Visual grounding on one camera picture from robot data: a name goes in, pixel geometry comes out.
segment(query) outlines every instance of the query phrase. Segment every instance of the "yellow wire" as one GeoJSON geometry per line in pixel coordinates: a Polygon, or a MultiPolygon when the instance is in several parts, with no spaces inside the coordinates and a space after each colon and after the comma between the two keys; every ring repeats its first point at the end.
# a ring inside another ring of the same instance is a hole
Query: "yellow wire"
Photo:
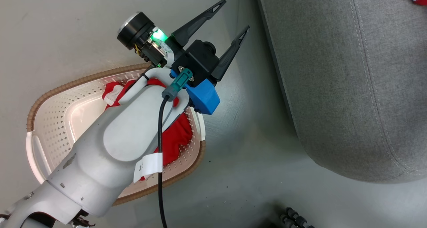
{"type": "Polygon", "coordinates": [[[136,53],[139,55],[139,49],[138,49],[138,47],[137,47],[137,45],[136,45],[136,44],[134,44],[134,45],[135,45],[136,53]]]}

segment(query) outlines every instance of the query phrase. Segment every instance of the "gray floor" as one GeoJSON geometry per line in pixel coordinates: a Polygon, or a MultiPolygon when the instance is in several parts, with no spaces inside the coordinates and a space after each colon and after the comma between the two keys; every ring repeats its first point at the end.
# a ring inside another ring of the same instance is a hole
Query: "gray floor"
{"type": "MultiPolygon", "coordinates": [[[[172,32],[218,0],[0,0],[0,209],[38,183],[26,161],[26,115],[44,92],[141,60],[116,39],[138,10],[172,32]]],[[[205,116],[207,153],[189,177],[164,189],[170,227],[260,227],[292,206],[316,227],[415,227],[427,222],[426,182],[378,185],[323,169],[305,155],[287,119],[256,0],[227,0],[195,38],[224,52],[251,33],[205,116]]],[[[98,227],[160,227],[157,193],[111,208],[98,227]]]]}

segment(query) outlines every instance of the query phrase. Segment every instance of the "brown basket rim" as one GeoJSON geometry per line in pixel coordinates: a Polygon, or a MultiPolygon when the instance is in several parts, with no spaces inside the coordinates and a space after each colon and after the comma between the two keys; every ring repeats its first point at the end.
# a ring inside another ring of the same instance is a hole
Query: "brown basket rim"
{"type": "MultiPolygon", "coordinates": [[[[68,82],[65,85],[61,85],[55,89],[49,90],[48,92],[46,92],[42,96],[40,96],[40,98],[38,98],[36,100],[36,102],[34,102],[32,107],[30,108],[29,113],[28,113],[28,117],[27,117],[27,132],[34,131],[35,115],[37,114],[37,111],[40,108],[40,106],[50,97],[55,96],[55,95],[65,91],[65,90],[69,90],[71,88],[74,88],[76,86],[82,85],[82,84],[87,83],[87,82],[91,82],[91,81],[101,79],[101,78],[105,78],[108,76],[114,76],[114,75],[125,73],[125,72],[148,69],[150,66],[151,66],[151,63],[144,63],[144,64],[129,65],[129,66],[125,66],[125,67],[106,70],[106,71],[98,72],[98,73],[95,73],[95,74],[92,74],[89,76],[85,76],[85,77],[80,78],[80,79],[76,79],[75,81],[68,82]]],[[[200,165],[201,161],[203,160],[205,150],[206,150],[206,142],[204,140],[202,140],[202,141],[200,141],[200,150],[198,152],[198,155],[197,155],[194,163],[191,164],[191,166],[188,169],[184,170],[183,172],[179,173],[178,175],[176,175],[172,178],[169,178],[166,181],[163,181],[163,187],[167,187],[167,186],[187,177],[188,175],[190,175],[200,165]]],[[[155,185],[155,186],[149,187],[148,189],[142,190],[140,192],[137,192],[137,193],[134,193],[134,194],[131,194],[128,196],[120,197],[114,202],[113,206],[121,205],[123,203],[130,202],[130,201],[133,201],[135,199],[141,198],[143,196],[146,196],[148,194],[151,194],[151,193],[157,191],[157,189],[158,189],[158,187],[157,187],[157,185],[155,185]]]]}

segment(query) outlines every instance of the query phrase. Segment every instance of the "basket handle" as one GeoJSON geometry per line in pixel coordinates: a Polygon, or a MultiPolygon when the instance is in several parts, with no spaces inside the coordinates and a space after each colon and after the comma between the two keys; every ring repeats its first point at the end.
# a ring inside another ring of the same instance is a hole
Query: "basket handle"
{"type": "Polygon", "coordinates": [[[25,146],[26,146],[28,163],[29,163],[29,166],[31,167],[32,172],[34,173],[35,178],[40,184],[42,184],[46,180],[46,178],[44,177],[40,168],[37,165],[37,161],[34,156],[34,149],[32,147],[32,138],[33,138],[32,131],[27,132],[25,146]]]}

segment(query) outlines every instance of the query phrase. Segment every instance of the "robotic arm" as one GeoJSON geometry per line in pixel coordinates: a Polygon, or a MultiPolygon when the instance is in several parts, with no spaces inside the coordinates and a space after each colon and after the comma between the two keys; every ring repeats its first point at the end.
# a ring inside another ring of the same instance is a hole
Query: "robotic arm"
{"type": "MultiPolygon", "coordinates": [[[[106,110],[84,132],[41,186],[0,216],[0,228],[46,228],[56,220],[90,226],[82,216],[104,216],[134,181],[137,163],[144,162],[142,158],[152,154],[159,144],[160,121],[164,131],[188,106],[199,113],[212,114],[220,103],[215,86],[238,52],[249,26],[220,58],[209,42],[196,40],[187,49],[183,47],[225,3],[216,3],[169,37],[142,12],[131,16],[119,29],[117,38],[154,67],[138,78],[119,101],[120,106],[106,110]],[[146,87],[151,77],[160,79],[167,88],[146,87]],[[176,107],[166,102],[175,97],[179,98],[176,107]]],[[[158,172],[161,174],[161,162],[158,172]]]]}

